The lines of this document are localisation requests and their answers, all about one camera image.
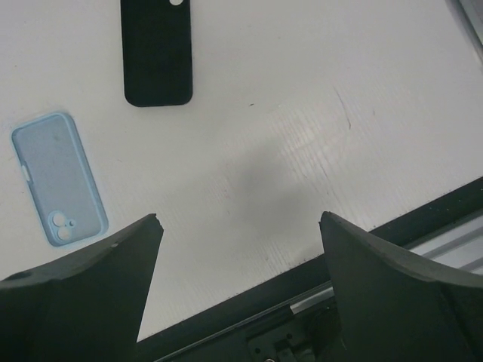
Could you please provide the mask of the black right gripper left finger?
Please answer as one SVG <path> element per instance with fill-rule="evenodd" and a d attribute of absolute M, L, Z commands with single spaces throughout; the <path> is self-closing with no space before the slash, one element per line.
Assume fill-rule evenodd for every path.
<path fill-rule="evenodd" d="M 149 214 L 1 282 L 3 361 L 132 361 L 163 228 Z"/>

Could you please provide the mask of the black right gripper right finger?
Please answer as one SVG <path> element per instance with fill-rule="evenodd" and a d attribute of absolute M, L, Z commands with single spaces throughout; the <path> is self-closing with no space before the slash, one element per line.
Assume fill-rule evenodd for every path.
<path fill-rule="evenodd" d="M 335 213 L 320 220 L 350 361 L 480 361 L 482 277 L 426 259 Z"/>

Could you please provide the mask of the light blue phone case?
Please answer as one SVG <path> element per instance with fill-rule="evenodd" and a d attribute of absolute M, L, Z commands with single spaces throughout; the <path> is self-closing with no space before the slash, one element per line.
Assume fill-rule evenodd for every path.
<path fill-rule="evenodd" d="M 71 115 L 53 112 L 22 124 L 11 142 L 50 245 L 106 232 L 106 211 Z"/>

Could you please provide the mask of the black phone case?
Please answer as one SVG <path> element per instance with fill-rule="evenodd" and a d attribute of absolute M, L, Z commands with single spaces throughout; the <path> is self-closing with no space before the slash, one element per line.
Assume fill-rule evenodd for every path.
<path fill-rule="evenodd" d="M 193 92 L 189 1 L 120 2 L 125 99 L 136 107 L 180 106 Z"/>

